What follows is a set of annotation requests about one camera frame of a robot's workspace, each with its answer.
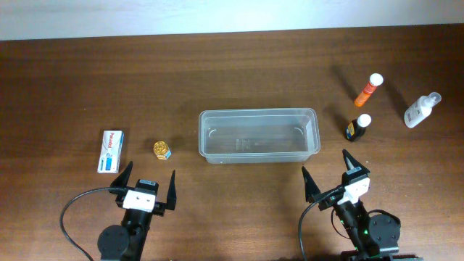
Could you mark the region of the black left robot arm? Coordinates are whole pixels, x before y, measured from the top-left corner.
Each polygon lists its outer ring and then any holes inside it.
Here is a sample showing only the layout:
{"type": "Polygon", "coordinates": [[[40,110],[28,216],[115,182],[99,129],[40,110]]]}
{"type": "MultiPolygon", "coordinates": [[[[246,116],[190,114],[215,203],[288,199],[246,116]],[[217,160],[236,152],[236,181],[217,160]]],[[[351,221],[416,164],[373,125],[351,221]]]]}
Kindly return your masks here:
{"type": "Polygon", "coordinates": [[[177,195],[175,189],[175,173],[172,173],[165,202],[157,200],[159,184],[139,179],[134,187],[128,186],[133,164],[110,184],[115,202],[125,210],[119,225],[105,228],[99,235],[97,246],[101,260],[140,260],[154,216],[162,217],[167,210],[173,211],[177,195]]]}

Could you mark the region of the orange tube white cap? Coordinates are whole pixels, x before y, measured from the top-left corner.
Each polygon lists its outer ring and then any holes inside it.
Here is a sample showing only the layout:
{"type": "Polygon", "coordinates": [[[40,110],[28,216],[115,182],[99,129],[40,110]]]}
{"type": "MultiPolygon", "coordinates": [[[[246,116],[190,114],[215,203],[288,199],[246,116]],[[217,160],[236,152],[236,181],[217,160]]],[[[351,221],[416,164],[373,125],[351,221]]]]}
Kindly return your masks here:
{"type": "Polygon", "coordinates": [[[373,92],[384,82],[384,78],[379,73],[373,73],[369,77],[369,81],[362,92],[355,99],[354,104],[357,107],[362,107],[364,103],[371,97],[373,92]]]}

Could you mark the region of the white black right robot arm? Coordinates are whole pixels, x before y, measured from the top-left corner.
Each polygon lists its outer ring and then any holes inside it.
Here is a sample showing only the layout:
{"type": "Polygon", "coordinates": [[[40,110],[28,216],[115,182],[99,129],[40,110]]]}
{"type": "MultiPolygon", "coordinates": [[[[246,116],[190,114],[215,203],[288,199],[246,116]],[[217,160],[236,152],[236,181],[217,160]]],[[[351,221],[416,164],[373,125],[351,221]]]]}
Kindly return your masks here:
{"type": "Polygon", "coordinates": [[[420,260],[414,254],[399,254],[400,219],[385,211],[367,211],[360,197],[370,188],[370,171],[358,162],[346,149],[342,151],[347,171],[342,174],[341,184],[326,192],[321,192],[309,171],[303,167],[304,195],[309,206],[303,211],[298,222],[299,247],[304,259],[306,254],[302,240],[302,224],[305,215],[315,206],[323,211],[332,209],[331,216],[340,219],[346,238],[353,251],[340,254],[341,260],[420,260]]]}

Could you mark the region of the white plastic lotion bottle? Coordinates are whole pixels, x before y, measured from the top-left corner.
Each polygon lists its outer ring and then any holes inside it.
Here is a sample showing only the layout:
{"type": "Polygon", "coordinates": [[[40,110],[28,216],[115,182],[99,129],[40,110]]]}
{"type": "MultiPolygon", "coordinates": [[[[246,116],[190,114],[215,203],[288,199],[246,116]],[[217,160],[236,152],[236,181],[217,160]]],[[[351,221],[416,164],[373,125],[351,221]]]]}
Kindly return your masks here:
{"type": "Polygon", "coordinates": [[[405,111],[405,125],[408,128],[414,128],[431,114],[432,108],[441,100],[442,97],[437,92],[432,92],[428,96],[421,96],[405,111]]]}

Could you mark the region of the dark syrup bottle white cap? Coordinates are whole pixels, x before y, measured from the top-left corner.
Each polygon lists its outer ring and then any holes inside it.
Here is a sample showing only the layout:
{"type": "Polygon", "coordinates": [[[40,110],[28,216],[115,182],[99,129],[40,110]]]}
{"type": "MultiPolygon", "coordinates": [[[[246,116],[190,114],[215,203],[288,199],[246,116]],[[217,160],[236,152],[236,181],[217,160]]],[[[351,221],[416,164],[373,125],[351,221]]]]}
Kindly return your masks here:
{"type": "Polygon", "coordinates": [[[368,114],[361,114],[354,119],[346,128],[345,135],[348,141],[356,141],[363,136],[367,127],[371,124],[372,118],[368,114]]]}

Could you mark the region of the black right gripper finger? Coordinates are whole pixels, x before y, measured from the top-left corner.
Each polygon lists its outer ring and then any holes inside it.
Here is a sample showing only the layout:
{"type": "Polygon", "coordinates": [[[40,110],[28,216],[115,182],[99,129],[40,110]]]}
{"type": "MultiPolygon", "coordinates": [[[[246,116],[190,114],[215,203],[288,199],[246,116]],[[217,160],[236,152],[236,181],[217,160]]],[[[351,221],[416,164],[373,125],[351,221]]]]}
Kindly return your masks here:
{"type": "Polygon", "coordinates": [[[345,165],[348,170],[363,169],[364,166],[359,163],[346,149],[342,150],[345,165]]]}
{"type": "Polygon", "coordinates": [[[318,200],[320,189],[305,166],[302,166],[302,175],[304,179],[305,200],[308,203],[314,203],[318,200]]]}

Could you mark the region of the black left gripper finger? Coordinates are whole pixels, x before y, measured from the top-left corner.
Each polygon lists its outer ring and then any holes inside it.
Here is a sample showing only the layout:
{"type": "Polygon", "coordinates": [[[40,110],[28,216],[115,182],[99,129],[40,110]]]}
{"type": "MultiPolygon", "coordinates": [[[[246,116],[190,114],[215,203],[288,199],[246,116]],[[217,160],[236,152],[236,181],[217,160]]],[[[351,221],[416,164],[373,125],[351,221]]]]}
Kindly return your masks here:
{"type": "Polygon", "coordinates": [[[170,185],[167,191],[166,210],[174,210],[177,202],[177,194],[175,188],[175,170],[172,172],[170,178],[170,185]]]}
{"type": "Polygon", "coordinates": [[[111,182],[109,187],[117,188],[117,189],[126,189],[128,185],[128,180],[131,175],[132,168],[133,168],[133,162],[130,161],[127,167],[124,169],[124,171],[122,171],[121,174],[119,174],[119,176],[116,177],[116,179],[114,179],[113,182],[111,182]]]}

